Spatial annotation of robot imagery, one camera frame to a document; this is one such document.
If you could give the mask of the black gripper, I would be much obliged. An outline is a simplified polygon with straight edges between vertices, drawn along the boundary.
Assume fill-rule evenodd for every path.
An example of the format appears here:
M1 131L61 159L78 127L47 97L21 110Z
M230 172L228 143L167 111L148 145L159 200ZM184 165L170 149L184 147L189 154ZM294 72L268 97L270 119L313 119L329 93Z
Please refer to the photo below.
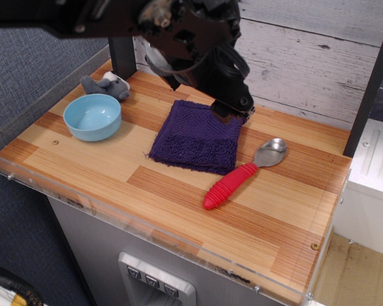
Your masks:
M229 124L233 119L245 124L255 113L255 106L250 94L245 96L227 96L216 99L210 107L213 115L223 124Z

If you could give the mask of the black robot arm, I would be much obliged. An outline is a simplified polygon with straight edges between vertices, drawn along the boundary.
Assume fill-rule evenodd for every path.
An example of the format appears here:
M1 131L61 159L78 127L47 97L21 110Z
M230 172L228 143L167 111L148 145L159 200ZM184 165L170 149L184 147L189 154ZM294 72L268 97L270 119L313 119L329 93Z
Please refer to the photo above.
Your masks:
M58 38L140 36L146 61L172 89L187 85L213 98L228 123L255 111L249 67L235 49L237 1L0 1L0 28L39 27Z

